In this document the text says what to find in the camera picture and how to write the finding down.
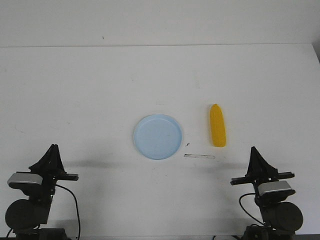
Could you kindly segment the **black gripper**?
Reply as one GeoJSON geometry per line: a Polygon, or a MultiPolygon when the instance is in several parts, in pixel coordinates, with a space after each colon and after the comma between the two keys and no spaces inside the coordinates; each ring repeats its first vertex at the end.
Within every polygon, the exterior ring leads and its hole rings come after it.
{"type": "Polygon", "coordinates": [[[31,165],[29,168],[30,172],[21,172],[18,171],[17,173],[31,173],[41,176],[43,180],[45,178],[57,180],[57,181],[77,181],[79,179],[79,175],[75,173],[67,173],[64,169],[59,146],[57,144],[52,144],[49,149],[46,151],[44,156],[35,164],[31,165]],[[49,173],[58,169],[60,174],[53,174],[49,173]]]}
{"type": "Polygon", "coordinates": [[[291,179],[294,177],[295,174],[290,171],[279,173],[278,169],[267,163],[267,161],[262,157],[256,147],[252,146],[250,150],[249,165],[246,176],[232,178],[230,184],[232,186],[243,184],[260,185],[262,183],[276,182],[279,180],[291,179]]]}

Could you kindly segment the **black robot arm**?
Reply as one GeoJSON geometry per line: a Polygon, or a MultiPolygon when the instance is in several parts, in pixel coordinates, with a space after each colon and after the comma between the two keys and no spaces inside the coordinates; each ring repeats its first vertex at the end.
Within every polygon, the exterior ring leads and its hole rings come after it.
{"type": "Polygon", "coordinates": [[[287,197],[294,195],[295,190],[287,179],[295,174],[279,172],[262,157],[255,146],[250,149],[247,173],[244,177],[232,178],[230,184],[252,184],[254,202],[258,206],[262,220],[247,226],[244,240],[290,240],[303,224],[301,210],[287,197]]]}
{"type": "Polygon", "coordinates": [[[29,172],[17,171],[11,175],[7,184],[20,190],[27,199],[18,199],[7,208],[5,223],[14,233],[16,240],[69,240],[64,228],[41,228],[46,225],[56,193],[56,188],[69,192],[75,203],[78,233],[81,236],[81,220],[78,201],[68,188],[57,184],[58,181],[77,181],[79,175],[67,173],[64,169],[59,146],[52,144],[44,156],[28,167],[29,172]]]}

